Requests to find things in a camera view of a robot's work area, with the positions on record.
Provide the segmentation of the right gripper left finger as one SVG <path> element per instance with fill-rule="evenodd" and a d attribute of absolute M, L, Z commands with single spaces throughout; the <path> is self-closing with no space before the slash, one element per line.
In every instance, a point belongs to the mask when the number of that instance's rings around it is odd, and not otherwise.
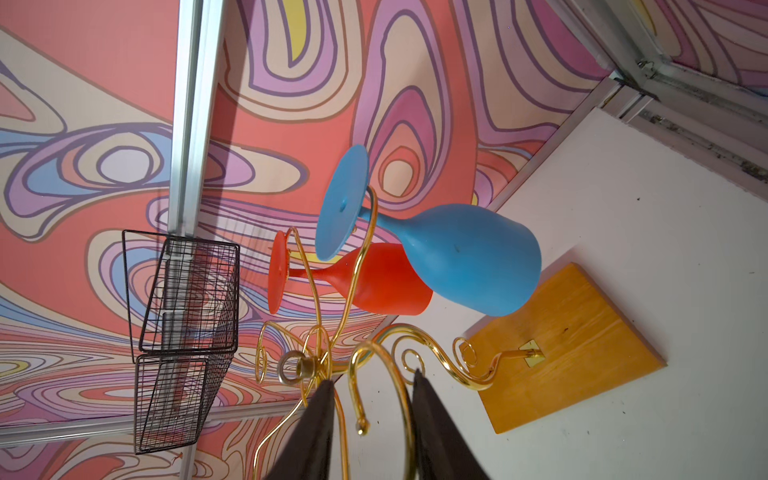
<path fill-rule="evenodd" d="M 328 479 L 334 412 L 334 382 L 324 380 L 266 479 Z"/>

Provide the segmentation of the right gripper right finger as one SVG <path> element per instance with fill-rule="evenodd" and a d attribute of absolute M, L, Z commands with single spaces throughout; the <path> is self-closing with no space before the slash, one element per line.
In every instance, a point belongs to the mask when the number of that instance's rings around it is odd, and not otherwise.
<path fill-rule="evenodd" d="M 414 374 L 411 406 L 420 479 L 489 479 L 420 370 Z"/>

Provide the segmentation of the blue wine glass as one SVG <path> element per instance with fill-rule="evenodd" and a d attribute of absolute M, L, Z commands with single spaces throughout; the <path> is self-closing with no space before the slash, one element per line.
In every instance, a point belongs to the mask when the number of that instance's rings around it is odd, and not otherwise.
<path fill-rule="evenodd" d="M 540 281 L 540 245 L 525 225 L 469 204 L 444 204 L 396 219 L 364 207 L 369 156 L 352 146 L 326 190 L 315 237 L 319 259 L 335 256 L 358 219 L 394 234 L 421 280 L 440 296 L 491 317 L 518 311 Z"/>

